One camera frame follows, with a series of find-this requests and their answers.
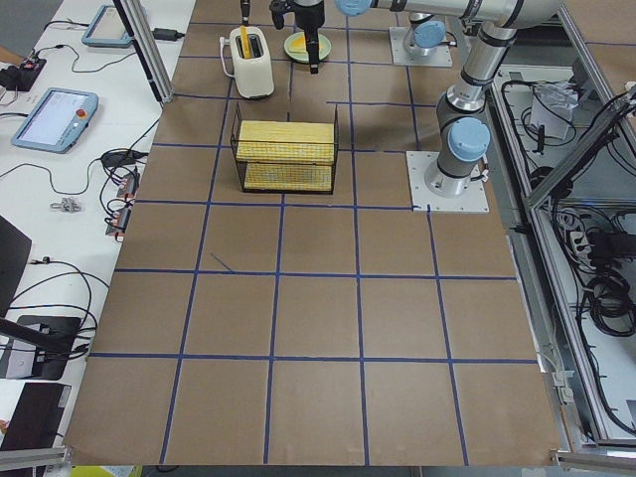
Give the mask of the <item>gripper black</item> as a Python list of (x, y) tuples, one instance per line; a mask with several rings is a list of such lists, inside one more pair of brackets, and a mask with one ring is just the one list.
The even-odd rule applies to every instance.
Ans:
[[(240, 0), (241, 23), (249, 24), (250, 1)], [(292, 11), (296, 25), (304, 31), (305, 46), (308, 55), (308, 65), (311, 75), (317, 75), (320, 64), (320, 43), (318, 30), (325, 22), (325, 7), (323, 0), (293, 0)]]

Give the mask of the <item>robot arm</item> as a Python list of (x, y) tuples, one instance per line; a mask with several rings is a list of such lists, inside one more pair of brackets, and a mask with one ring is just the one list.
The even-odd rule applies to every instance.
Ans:
[[(392, 12), (398, 11), (405, 5), (405, 1), (393, 1), (390, 6)], [(355, 16), (363, 13), (366, 9), (371, 8), (369, 1), (345, 1), (343, 8), (349, 9), (345, 13), (348, 16)], [(239, 1), (241, 25), (239, 27), (239, 35), (241, 37), (241, 49), (245, 58), (252, 57), (251, 46), (248, 43), (247, 29), (249, 24), (250, 1)], [(271, 13), (272, 22), (276, 29), (280, 30), (284, 26), (284, 15), (292, 12), (295, 17), (295, 23), (303, 33), (300, 38), (293, 40), (287, 49), (288, 52), (306, 53), (310, 64), (318, 63), (320, 57), (320, 40), (319, 29), (324, 25), (324, 1), (270, 1), (269, 11)], [(432, 20), (432, 14), (426, 14), (423, 17), (411, 14), (410, 23), (412, 33), (410, 40), (406, 40), (408, 47), (414, 46), (421, 49), (430, 49), (443, 44), (446, 36), (445, 24), (438, 20)]]
[(372, 8), (392, 12), (427, 13), (461, 20), (478, 20), (477, 40), (455, 84), (436, 107), (442, 140), (436, 162), (425, 172), (426, 187), (434, 194), (455, 198), (465, 192), (476, 163), (485, 155), (490, 131), (480, 119), (484, 90), (490, 86), (517, 32), (535, 27), (561, 7), (560, 1), (338, 1), (349, 17)]

